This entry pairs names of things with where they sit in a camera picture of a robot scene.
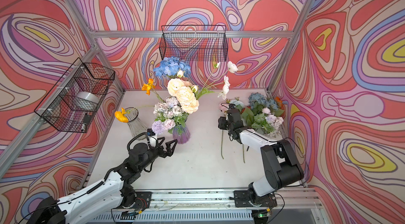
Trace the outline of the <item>blue purple glass vase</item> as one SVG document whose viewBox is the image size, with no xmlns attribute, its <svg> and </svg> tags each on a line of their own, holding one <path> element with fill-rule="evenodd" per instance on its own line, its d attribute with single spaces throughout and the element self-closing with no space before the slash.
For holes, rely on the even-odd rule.
<svg viewBox="0 0 405 224">
<path fill-rule="evenodd" d="M 173 138 L 178 140 L 178 144 L 186 144 L 190 140 L 191 134 L 187 126 L 178 125 L 173 129 Z"/>
</svg>

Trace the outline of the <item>clear ribbed glass vase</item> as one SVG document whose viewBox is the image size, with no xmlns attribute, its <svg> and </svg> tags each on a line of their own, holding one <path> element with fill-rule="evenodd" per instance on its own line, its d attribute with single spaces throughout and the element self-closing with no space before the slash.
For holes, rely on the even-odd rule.
<svg viewBox="0 0 405 224">
<path fill-rule="evenodd" d="M 131 135 L 135 138 L 137 135 L 147 132 L 147 127 L 143 121 L 139 118 L 139 111 L 134 107 L 125 108 L 124 116 L 128 119 L 128 127 Z"/>
</svg>

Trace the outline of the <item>white purple mixed bouquet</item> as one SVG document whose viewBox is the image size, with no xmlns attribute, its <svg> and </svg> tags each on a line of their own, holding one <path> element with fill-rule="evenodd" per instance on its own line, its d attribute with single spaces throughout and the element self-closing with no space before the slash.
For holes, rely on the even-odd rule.
<svg viewBox="0 0 405 224">
<path fill-rule="evenodd" d="M 164 102 L 154 106 L 155 121 L 151 129 L 155 134 L 169 132 L 173 135 L 182 135 L 186 132 L 186 113 L 176 97 L 169 97 Z"/>
</svg>

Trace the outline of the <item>orange poppy flower stem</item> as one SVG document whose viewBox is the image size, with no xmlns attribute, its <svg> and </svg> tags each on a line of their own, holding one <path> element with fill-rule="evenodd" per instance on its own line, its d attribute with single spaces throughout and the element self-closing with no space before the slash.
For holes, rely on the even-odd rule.
<svg viewBox="0 0 405 224">
<path fill-rule="evenodd" d="M 156 85 L 153 79 L 149 78 L 147 83 L 144 83 L 143 86 L 141 87 L 141 91 L 145 92 L 146 95 L 150 96 L 151 93 L 153 93 L 158 101 L 163 101 L 163 98 L 159 95 L 159 93 L 156 91 Z M 132 107 L 130 108 L 121 108 L 120 110 L 115 111 L 114 117 L 117 119 L 119 122 L 122 123 L 129 123 L 133 121 L 137 115 L 139 114 L 138 107 L 140 105 L 138 103 L 135 103 Z"/>
</svg>

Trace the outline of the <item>peach rose flower stem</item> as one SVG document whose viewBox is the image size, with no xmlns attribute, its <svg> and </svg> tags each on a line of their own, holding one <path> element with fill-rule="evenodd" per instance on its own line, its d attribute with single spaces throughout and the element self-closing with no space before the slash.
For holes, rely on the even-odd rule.
<svg viewBox="0 0 405 224">
<path fill-rule="evenodd" d="M 184 112 L 192 114 L 198 110 L 199 101 L 195 97 L 195 94 L 190 87 L 180 87 L 176 92 L 175 97 L 177 98 Z"/>
</svg>

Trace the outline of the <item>white yellow-centred poppy stem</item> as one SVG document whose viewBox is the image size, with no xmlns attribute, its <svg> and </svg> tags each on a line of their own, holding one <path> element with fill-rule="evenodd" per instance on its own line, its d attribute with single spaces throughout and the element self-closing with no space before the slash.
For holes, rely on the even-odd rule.
<svg viewBox="0 0 405 224">
<path fill-rule="evenodd" d="M 238 66 L 232 61 L 227 62 L 226 66 L 227 70 L 217 79 L 213 78 L 212 73 L 209 75 L 202 88 L 196 92 L 197 100 L 199 100 L 203 95 L 214 93 L 214 91 L 212 91 L 212 88 L 217 86 L 222 86 L 221 92 L 219 93 L 218 97 L 222 98 L 223 100 L 227 99 L 227 94 L 229 93 L 231 86 L 229 76 L 227 74 L 235 74 L 238 71 Z"/>
</svg>

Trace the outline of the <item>cream rose flower stem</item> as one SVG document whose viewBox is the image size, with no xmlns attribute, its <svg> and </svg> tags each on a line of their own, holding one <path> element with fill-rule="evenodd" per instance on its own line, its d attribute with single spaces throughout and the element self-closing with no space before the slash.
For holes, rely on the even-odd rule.
<svg viewBox="0 0 405 224">
<path fill-rule="evenodd" d="M 174 75 L 169 76 L 169 82 L 167 85 L 167 90 L 171 96 L 176 96 L 177 92 L 181 87 L 185 87 L 185 81 L 182 79 L 184 76 L 184 72 L 179 70 Z"/>
</svg>

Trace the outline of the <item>blue hydrangea flower stem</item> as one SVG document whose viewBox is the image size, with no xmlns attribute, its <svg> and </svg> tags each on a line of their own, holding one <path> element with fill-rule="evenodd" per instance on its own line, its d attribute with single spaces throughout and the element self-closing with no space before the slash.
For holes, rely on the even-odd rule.
<svg viewBox="0 0 405 224">
<path fill-rule="evenodd" d="M 153 69 L 153 72 L 160 78 L 182 78 L 192 75 L 191 66 L 178 57 L 164 58 L 158 67 Z"/>
</svg>

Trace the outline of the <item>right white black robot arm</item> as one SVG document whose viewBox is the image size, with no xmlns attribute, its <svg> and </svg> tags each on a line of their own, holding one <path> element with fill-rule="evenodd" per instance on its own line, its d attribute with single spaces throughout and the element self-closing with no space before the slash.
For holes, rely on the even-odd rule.
<svg viewBox="0 0 405 224">
<path fill-rule="evenodd" d="M 228 131 L 231 140 L 256 150 L 262 157 L 264 175 L 248 187 L 253 198 L 267 196 L 304 179 L 304 171 L 288 140 L 270 140 L 245 126 L 239 110 L 230 105 L 218 127 Z"/>
</svg>

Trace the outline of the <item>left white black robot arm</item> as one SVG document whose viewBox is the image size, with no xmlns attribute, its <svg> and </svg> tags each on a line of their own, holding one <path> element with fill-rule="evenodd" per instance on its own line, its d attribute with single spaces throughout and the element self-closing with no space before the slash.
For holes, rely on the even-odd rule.
<svg viewBox="0 0 405 224">
<path fill-rule="evenodd" d="M 158 138 L 155 147 L 144 142 L 130 147 L 128 158 L 107 171 L 104 178 L 68 196 L 43 199 L 30 213 L 29 224 L 86 224 L 96 216 L 117 207 L 133 208 L 139 200 L 132 187 L 142 172 L 157 158 L 174 154 L 178 141 Z"/>
</svg>

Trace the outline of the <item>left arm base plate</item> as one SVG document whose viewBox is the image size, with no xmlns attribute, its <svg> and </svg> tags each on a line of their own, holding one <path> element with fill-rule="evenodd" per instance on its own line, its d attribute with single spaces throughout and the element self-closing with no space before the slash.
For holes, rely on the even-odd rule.
<svg viewBox="0 0 405 224">
<path fill-rule="evenodd" d="M 145 210 L 150 207 L 151 204 L 151 191 L 135 191 L 123 195 L 122 202 L 118 205 L 118 208 Z"/>
</svg>

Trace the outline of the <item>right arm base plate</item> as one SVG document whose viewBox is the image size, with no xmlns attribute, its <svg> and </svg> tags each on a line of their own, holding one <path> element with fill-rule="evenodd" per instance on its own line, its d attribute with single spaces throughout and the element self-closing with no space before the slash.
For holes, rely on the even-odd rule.
<svg viewBox="0 0 405 224">
<path fill-rule="evenodd" d="M 234 201 L 237 208 L 266 207 L 272 209 L 277 207 L 275 194 L 268 193 L 264 196 L 257 196 L 252 189 L 235 190 L 230 200 Z"/>
</svg>

